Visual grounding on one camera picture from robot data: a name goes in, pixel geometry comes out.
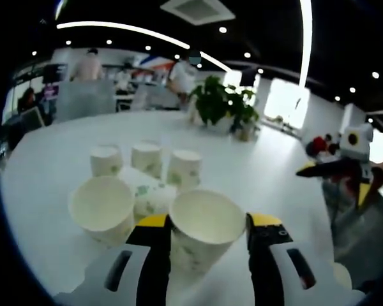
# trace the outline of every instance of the white table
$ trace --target white table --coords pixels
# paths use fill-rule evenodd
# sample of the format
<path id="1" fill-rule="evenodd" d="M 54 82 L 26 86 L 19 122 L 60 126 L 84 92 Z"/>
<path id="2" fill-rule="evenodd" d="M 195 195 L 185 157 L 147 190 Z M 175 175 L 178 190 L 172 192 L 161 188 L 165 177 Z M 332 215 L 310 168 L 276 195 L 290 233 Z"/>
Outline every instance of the white table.
<path id="1" fill-rule="evenodd" d="M 102 115 L 29 133 L 2 177 L 6 215 L 22 255 L 51 295 L 77 287 L 85 267 L 105 250 L 67 210 L 68 195 L 91 176 L 89 150 L 117 143 L 129 163 L 131 146 L 148 139 L 200 152 L 204 187 L 226 194 L 247 212 L 279 217 L 294 240 L 311 242 L 320 256 L 333 260 L 320 183 L 294 175 L 307 162 L 301 144 L 267 127 L 259 133 L 256 142 L 241 143 L 188 126 L 180 112 Z M 168 305 L 254 305 L 245 237 L 203 280 L 170 284 L 168 296 Z"/>

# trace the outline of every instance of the cup rim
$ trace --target cup rim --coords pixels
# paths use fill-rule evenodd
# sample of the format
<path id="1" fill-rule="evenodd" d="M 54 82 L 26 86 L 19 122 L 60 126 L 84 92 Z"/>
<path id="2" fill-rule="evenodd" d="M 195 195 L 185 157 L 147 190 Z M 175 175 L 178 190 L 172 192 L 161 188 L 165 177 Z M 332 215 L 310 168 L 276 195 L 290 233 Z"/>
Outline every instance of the cup rim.
<path id="1" fill-rule="evenodd" d="M 232 203 L 237 209 L 238 211 L 240 211 L 241 213 L 241 216 L 243 217 L 244 219 L 244 222 L 243 222 L 243 228 L 241 229 L 241 232 L 240 234 L 233 238 L 233 239 L 228 239 L 227 241 L 223 241 L 223 242 L 208 242 L 208 241 L 205 241 L 205 240 L 202 240 L 200 238 L 197 238 L 189 233 L 186 233 L 185 230 L 183 230 L 181 228 L 181 226 L 178 226 L 178 223 L 176 223 L 176 220 L 174 218 L 174 213 L 173 213 L 173 207 L 174 207 L 174 203 L 176 202 L 176 200 L 178 199 L 178 197 L 184 195 L 184 194 L 188 194 L 188 193 L 195 193 L 195 192 L 200 192 L 200 193 L 210 193 L 210 194 L 213 194 L 215 196 L 219 196 L 225 200 L 227 200 L 228 202 Z M 234 201 L 232 201 L 228 196 L 225 196 L 224 194 L 222 193 L 218 193 L 216 191 L 212 191 L 212 190 L 208 190 L 208 189 L 192 189 L 192 190 L 187 190 L 187 191 L 183 191 L 183 192 L 180 192 L 175 198 L 174 200 L 172 201 L 171 205 L 169 205 L 169 217 L 170 217 L 170 220 L 172 221 L 173 225 L 179 229 L 184 235 L 194 239 L 194 240 L 197 240 L 199 242 L 203 242 L 205 244 L 211 244 L 211 245 L 222 245 L 222 244 L 229 244 L 233 241 L 236 241 L 243 233 L 244 231 L 246 230 L 246 226 L 245 226 L 245 216 L 246 216 L 246 213 L 241 209 L 240 206 L 238 206 L 236 203 L 234 203 Z"/>
<path id="2" fill-rule="evenodd" d="M 80 189 L 82 189 L 90 181 L 93 181 L 93 180 L 104 180 L 104 179 L 119 181 L 123 186 L 125 186 L 125 189 L 127 189 L 127 191 L 129 192 L 129 195 L 130 195 L 130 202 L 131 202 L 130 206 L 131 207 L 128 210 L 129 212 L 127 214 L 125 214 L 123 219 L 120 220 L 119 222 L 117 222 L 116 224 L 113 224 L 113 225 L 111 225 L 111 226 L 109 226 L 108 228 L 105 228 L 105 229 L 91 229 L 91 228 L 88 228 L 87 226 L 82 225 L 74 217 L 74 214 L 72 213 L 72 206 L 73 206 L 73 203 L 74 203 L 74 197 L 77 195 L 78 191 Z M 133 193 L 132 193 L 129 185 L 127 183 L 125 183 L 123 180 L 121 180 L 119 177 L 114 177 L 114 176 L 110 176 L 110 175 L 100 175 L 99 177 L 91 177 L 91 178 L 87 179 L 84 183 L 79 185 L 78 188 L 74 189 L 70 193 L 70 195 L 68 196 L 68 212 L 69 212 L 70 217 L 72 218 L 73 222 L 76 225 L 78 225 L 81 228 L 83 228 L 84 230 L 88 230 L 88 231 L 92 231 L 92 232 L 104 232 L 104 231 L 111 230 L 112 228 L 115 228 L 116 226 L 120 225 L 124 220 L 126 220 L 130 216 L 131 213 L 133 213 L 133 209 L 134 208 L 135 208 L 135 197 L 133 196 Z"/>

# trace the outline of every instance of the curved light strip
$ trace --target curved light strip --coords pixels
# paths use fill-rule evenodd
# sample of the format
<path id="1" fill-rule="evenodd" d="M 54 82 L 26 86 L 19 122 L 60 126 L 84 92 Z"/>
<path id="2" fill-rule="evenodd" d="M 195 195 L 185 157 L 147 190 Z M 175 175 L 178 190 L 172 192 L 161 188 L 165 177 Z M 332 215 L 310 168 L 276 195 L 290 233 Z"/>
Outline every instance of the curved light strip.
<path id="1" fill-rule="evenodd" d="M 133 25 L 128 25 L 128 24 L 117 24 L 115 22 L 104 22 L 104 21 L 67 22 L 65 24 L 58 24 L 57 29 L 65 29 L 67 27 L 88 27 L 88 26 L 92 26 L 92 27 L 114 27 L 116 29 L 138 32 L 138 33 L 153 36 L 155 38 L 159 38 L 161 40 L 165 40 L 169 43 L 173 43 L 174 45 L 177 45 L 177 46 L 185 48 L 185 49 L 190 49 L 190 45 L 188 45 L 187 43 L 183 43 L 182 41 L 179 41 L 177 39 L 174 39 L 172 37 L 169 37 L 169 36 L 166 36 L 166 35 L 151 31 L 151 30 L 143 29 L 142 27 L 135 27 Z M 210 55 L 208 55 L 204 52 L 201 52 L 201 51 L 200 51 L 200 53 L 201 53 L 202 57 L 204 59 L 206 59 L 207 61 L 213 63 L 214 65 L 220 67 L 221 69 L 224 69 L 227 72 L 231 71 L 231 69 L 229 67 L 224 65 L 222 62 L 212 58 Z"/>
<path id="2" fill-rule="evenodd" d="M 299 87 L 305 88 L 312 49 L 312 6 L 311 0 L 300 0 L 300 2 L 302 11 L 303 46 L 301 75 L 299 76 Z"/>

